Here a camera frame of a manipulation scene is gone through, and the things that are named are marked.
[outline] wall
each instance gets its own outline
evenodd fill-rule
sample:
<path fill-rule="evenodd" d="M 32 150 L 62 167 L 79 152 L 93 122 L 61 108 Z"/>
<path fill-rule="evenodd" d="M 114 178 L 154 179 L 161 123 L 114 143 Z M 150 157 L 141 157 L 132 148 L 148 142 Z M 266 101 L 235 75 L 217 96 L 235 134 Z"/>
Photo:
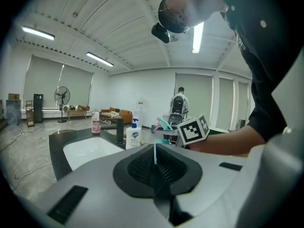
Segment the wall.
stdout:
<path fill-rule="evenodd" d="M 248 78 L 234 74 L 199 68 L 164 68 L 118 74 L 110 76 L 111 95 L 108 107 L 134 111 L 137 101 L 142 100 L 144 103 L 143 115 L 145 116 L 143 125 L 151 127 L 152 124 L 157 123 L 157 117 L 169 113 L 170 100 L 174 95 L 176 73 L 213 76 L 213 102 L 210 118 L 212 127 L 216 126 L 219 109 L 219 77 L 231 78 L 246 84 L 251 82 Z"/>
<path fill-rule="evenodd" d="M 58 56 L 47 54 L 39 50 L 28 49 L 24 46 L 10 47 L 6 42 L 3 46 L 0 66 L 0 99 L 3 100 L 3 108 L 5 114 L 5 101 L 8 99 L 8 93 L 20 94 L 20 99 L 23 96 L 24 82 L 26 78 L 27 69 L 32 55 L 42 57 L 62 63 L 67 63 L 81 69 L 86 70 L 83 65 L 77 65 L 75 62 L 67 62 Z M 108 94 L 101 90 L 108 87 L 108 73 L 105 71 L 94 72 L 93 81 L 90 93 L 90 107 L 91 109 L 99 109 L 107 106 Z M 25 111 L 22 110 L 22 118 L 26 118 Z M 43 116 L 45 118 L 60 117 L 61 112 L 58 110 L 44 110 Z"/>
<path fill-rule="evenodd" d="M 112 107 L 135 111 L 143 101 L 144 126 L 156 124 L 157 117 L 168 114 L 174 94 L 175 73 L 171 70 L 145 70 L 111 76 L 110 100 Z"/>

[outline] black cap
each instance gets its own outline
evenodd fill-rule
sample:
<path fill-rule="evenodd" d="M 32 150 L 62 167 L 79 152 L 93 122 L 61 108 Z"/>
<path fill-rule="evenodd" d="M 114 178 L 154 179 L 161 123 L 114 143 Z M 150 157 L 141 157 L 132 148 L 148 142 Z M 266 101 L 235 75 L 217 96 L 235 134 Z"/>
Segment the black cap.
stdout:
<path fill-rule="evenodd" d="M 162 0 L 160 6 L 158 8 L 158 19 L 161 25 L 168 31 L 173 33 L 185 33 L 189 30 L 189 27 L 184 27 L 180 24 L 175 23 L 169 16 L 167 15 L 166 11 L 164 10 L 164 4 L 166 0 Z"/>

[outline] ceiling light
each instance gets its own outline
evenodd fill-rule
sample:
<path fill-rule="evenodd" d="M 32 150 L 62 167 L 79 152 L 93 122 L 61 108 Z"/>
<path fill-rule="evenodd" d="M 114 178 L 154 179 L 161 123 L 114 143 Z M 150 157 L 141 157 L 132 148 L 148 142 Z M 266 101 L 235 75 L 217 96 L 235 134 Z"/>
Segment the ceiling light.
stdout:
<path fill-rule="evenodd" d="M 27 26 L 22 26 L 22 30 L 24 32 L 31 33 L 31 34 L 34 34 L 36 36 L 41 36 L 41 37 L 44 37 L 44 38 L 49 39 L 49 40 L 54 40 L 55 39 L 55 36 L 53 36 L 51 34 L 48 34 L 46 32 L 43 32 L 41 30 L 35 29 L 35 28 L 30 28 L 30 27 L 27 27 Z"/>
<path fill-rule="evenodd" d="M 109 63 L 108 61 L 106 61 L 106 60 L 104 60 L 104 59 L 102 59 L 102 58 L 100 58 L 100 57 L 98 57 L 98 56 L 96 56 L 96 55 L 94 55 L 94 54 L 92 54 L 90 52 L 88 52 L 86 55 L 89 56 L 89 57 L 91 57 L 91 58 L 96 59 L 99 62 L 102 62 L 103 64 L 108 65 L 109 67 L 113 67 L 114 66 L 114 64 Z"/>
<path fill-rule="evenodd" d="M 192 53 L 200 52 L 201 38 L 203 36 L 204 22 L 194 27 Z"/>

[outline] sink basin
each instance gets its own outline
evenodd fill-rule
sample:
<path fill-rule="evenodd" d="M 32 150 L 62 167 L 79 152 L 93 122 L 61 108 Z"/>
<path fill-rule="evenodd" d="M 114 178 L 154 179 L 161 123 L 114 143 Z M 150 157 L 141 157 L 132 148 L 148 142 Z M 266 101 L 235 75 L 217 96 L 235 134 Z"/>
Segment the sink basin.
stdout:
<path fill-rule="evenodd" d="M 91 160 L 120 151 L 123 151 L 123 149 L 99 137 L 69 143 L 63 148 L 63 152 L 72 170 Z"/>

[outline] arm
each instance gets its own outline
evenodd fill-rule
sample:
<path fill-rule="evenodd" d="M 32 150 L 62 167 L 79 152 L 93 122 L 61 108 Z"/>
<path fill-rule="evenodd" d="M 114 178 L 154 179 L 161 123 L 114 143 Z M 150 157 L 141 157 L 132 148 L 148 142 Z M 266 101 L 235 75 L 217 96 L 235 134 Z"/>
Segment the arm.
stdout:
<path fill-rule="evenodd" d="M 264 139 L 250 126 L 245 126 L 232 133 L 210 135 L 206 140 L 189 144 L 193 151 L 236 155 L 249 153 L 250 149 L 265 144 Z"/>
<path fill-rule="evenodd" d="M 171 98 L 171 102 L 170 102 L 170 108 L 171 108 L 172 103 L 173 103 L 173 98 L 174 98 L 174 96 Z"/>
<path fill-rule="evenodd" d="M 185 97 L 185 100 L 186 100 L 186 111 L 188 111 L 189 110 L 189 103 L 188 103 L 188 98 L 187 97 Z"/>

